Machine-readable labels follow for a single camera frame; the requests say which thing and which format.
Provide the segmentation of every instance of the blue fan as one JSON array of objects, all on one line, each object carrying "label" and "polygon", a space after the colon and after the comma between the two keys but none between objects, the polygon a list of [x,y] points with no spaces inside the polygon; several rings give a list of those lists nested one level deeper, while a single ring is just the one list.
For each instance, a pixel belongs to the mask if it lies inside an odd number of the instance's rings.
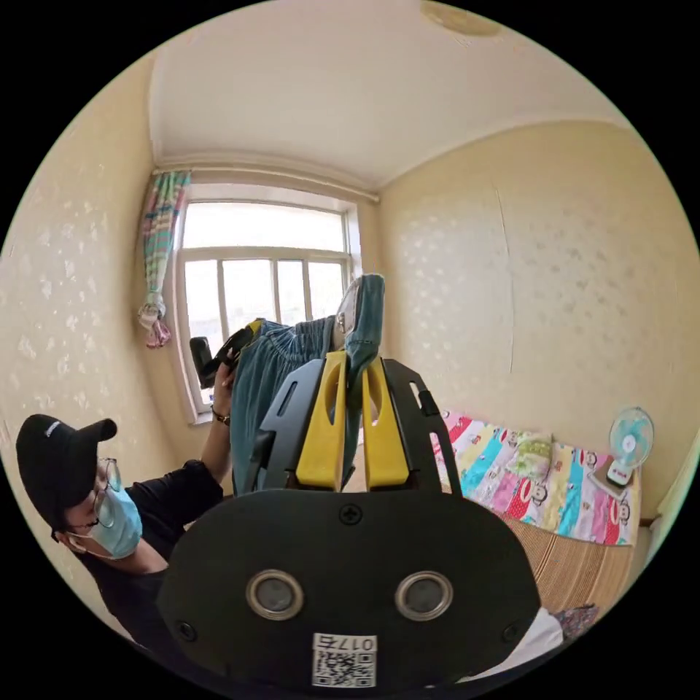
[{"label": "blue fan", "polygon": [[615,461],[607,477],[619,486],[626,486],[635,469],[649,457],[654,443],[654,424],[641,408],[627,408],[610,429],[610,451]]}]

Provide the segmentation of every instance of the screw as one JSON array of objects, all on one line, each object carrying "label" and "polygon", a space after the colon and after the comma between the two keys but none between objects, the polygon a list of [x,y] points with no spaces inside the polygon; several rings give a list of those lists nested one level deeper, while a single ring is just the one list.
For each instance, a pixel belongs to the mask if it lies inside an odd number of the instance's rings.
[{"label": "screw", "polygon": [[187,622],[178,622],[177,631],[185,642],[194,642],[197,639],[195,628]]},{"label": "screw", "polygon": [[503,630],[503,641],[512,642],[518,636],[518,626],[513,624],[509,625]]},{"label": "screw", "polygon": [[339,515],[343,525],[357,525],[362,520],[362,511],[353,503],[344,505]]}]

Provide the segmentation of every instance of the colorful bedsheet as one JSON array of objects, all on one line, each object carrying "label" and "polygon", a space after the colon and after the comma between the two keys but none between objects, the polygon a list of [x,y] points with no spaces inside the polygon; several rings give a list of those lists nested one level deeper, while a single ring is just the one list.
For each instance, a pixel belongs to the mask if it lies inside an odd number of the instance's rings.
[{"label": "colorful bedsheet", "polygon": [[[465,498],[524,523],[584,542],[633,545],[639,523],[639,474],[621,501],[588,478],[608,454],[553,444],[547,477],[533,482],[505,469],[516,447],[513,431],[443,411]],[[433,438],[443,489],[449,482],[437,438]]]}]

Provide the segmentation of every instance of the black t-shirt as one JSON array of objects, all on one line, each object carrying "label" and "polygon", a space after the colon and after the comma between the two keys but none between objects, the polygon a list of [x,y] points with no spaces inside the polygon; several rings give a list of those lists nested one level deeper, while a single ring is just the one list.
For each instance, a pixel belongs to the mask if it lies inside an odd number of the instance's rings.
[{"label": "black t-shirt", "polygon": [[[182,469],[161,478],[137,482],[126,491],[139,509],[143,539],[166,561],[185,533],[184,527],[223,499],[221,486],[198,460],[189,461]],[[137,645],[167,669],[193,683],[226,695],[233,691],[236,697],[241,697],[243,686],[232,686],[191,662],[170,635],[155,604],[167,569],[153,574],[130,574],[90,554],[79,558],[95,579],[107,610]]]}]

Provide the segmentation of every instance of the bed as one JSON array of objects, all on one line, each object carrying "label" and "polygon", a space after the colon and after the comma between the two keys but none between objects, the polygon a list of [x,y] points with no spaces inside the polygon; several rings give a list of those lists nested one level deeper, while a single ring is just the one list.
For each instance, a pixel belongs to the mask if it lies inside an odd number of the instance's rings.
[{"label": "bed", "polygon": [[[496,513],[521,541],[550,611],[587,604],[605,614],[622,594],[639,528],[638,475],[623,499],[595,487],[588,473],[612,461],[607,454],[553,444],[546,479],[533,483],[505,469],[515,451],[513,430],[443,411],[455,454],[462,495]],[[347,491],[364,491],[360,434],[356,472]],[[435,458],[443,490],[450,492],[437,441]]]}]

